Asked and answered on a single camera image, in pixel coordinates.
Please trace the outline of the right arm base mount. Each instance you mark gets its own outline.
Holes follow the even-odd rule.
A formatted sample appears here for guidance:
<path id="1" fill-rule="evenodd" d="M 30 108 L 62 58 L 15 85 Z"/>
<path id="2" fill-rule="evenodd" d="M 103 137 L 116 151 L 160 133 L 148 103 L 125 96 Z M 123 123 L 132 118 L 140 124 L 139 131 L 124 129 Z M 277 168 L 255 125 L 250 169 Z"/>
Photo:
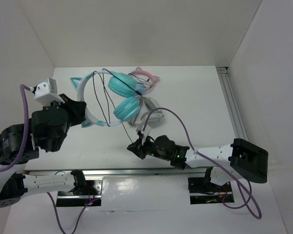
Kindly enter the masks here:
<path id="1" fill-rule="evenodd" d="M 234 203 L 230 182 L 216 185 L 207 176 L 189 177 L 188 191 L 191 205 L 222 203 L 223 199 L 225 203 Z"/>

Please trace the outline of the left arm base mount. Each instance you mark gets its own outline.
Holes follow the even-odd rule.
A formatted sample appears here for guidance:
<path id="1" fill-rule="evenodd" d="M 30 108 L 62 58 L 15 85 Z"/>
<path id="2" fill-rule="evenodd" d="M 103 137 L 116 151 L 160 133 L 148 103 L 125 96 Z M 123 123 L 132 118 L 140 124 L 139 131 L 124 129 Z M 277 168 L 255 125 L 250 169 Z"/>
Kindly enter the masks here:
<path id="1" fill-rule="evenodd" d="M 73 170 L 69 172 L 78 181 L 81 181 L 81 186 L 74 185 L 69 192 L 58 191 L 56 207 L 89 207 L 101 206 L 101 195 L 103 179 L 99 177 L 86 178 L 83 171 Z"/>

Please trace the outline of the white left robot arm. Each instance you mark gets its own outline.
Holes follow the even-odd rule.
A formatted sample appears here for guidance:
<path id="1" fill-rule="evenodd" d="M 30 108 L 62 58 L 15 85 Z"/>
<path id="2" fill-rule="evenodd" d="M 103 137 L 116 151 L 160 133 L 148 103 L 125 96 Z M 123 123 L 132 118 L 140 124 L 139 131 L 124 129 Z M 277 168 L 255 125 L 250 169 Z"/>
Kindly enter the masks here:
<path id="1" fill-rule="evenodd" d="M 85 120 L 86 103 L 61 94 L 63 103 L 53 101 L 32 113 L 26 123 L 12 125 L 0 134 L 0 208 L 11 206 L 22 197 L 52 191 L 85 192 L 87 183 L 81 170 L 54 175 L 29 175 L 23 166 L 39 158 L 39 150 L 60 150 L 70 127 Z"/>

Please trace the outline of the teal cat-ear headphones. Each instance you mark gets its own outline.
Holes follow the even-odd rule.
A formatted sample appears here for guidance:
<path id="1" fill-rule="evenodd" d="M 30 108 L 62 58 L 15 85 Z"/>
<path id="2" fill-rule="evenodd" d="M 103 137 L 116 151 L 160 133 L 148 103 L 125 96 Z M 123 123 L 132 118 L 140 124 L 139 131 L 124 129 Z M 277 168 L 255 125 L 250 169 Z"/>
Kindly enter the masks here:
<path id="1" fill-rule="evenodd" d="M 90 127 L 97 125 L 100 127 L 114 127 L 124 122 L 128 122 L 140 111 L 138 98 L 143 95 L 136 89 L 137 82 L 128 74 L 115 72 L 106 68 L 100 71 L 93 71 L 85 77 L 71 77 L 70 82 L 77 92 L 77 100 L 85 101 L 85 88 L 89 81 L 92 81 L 93 92 L 95 98 L 98 98 L 95 79 L 99 78 L 103 93 L 107 99 L 107 108 L 113 111 L 116 121 L 110 122 L 109 117 L 102 113 L 103 120 L 94 116 L 94 114 L 86 107 L 85 121 L 82 122 L 82 127 Z"/>

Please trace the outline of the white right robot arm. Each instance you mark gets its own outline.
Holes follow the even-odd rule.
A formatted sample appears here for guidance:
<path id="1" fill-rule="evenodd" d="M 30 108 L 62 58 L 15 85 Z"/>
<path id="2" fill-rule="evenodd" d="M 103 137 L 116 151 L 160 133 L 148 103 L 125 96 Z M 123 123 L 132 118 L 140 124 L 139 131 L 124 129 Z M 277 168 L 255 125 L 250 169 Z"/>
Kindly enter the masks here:
<path id="1" fill-rule="evenodd" d="M 140 159 L 152 156 L 168 161 L 179 170 L 206 168 L 203 185 L 208 191 L 215 191 L 235 178 L 259 184 L 267 182 L 269 153 L 241 138 L 224 146 L 191 149 L 177 145 L 166 135 L 156 139 L 140 136 L 127 150 Z"/>

